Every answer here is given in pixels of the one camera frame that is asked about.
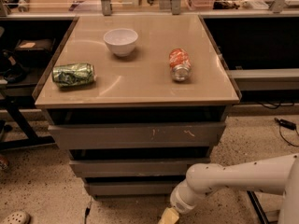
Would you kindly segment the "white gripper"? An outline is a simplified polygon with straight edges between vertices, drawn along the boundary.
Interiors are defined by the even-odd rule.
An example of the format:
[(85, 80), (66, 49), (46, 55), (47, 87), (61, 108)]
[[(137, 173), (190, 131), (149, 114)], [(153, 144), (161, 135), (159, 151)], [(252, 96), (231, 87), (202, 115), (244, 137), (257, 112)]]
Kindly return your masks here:
[(172, 207), (164, 209), (158, 224), (176, 224), (179, 220), (179, 214), (191, 212), (199, 202), (199, 191), (196, 189), (197, 185), (197, 182), (191, 180), (180, 182), (170, 195), (170, 204)]

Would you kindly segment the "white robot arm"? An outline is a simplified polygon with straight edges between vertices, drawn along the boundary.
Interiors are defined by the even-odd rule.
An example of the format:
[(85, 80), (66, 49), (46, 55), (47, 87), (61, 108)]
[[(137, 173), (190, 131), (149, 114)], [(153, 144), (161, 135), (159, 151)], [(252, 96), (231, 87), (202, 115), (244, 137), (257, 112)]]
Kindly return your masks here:
[(191, 212), (199, 201), (219, 189), (232, 188), (281, 195), (278, 224), (299, 222), (299, 155), (221, 166), (192, 165), (170, 195), (158, 224), (176, 224), (181, 214)]

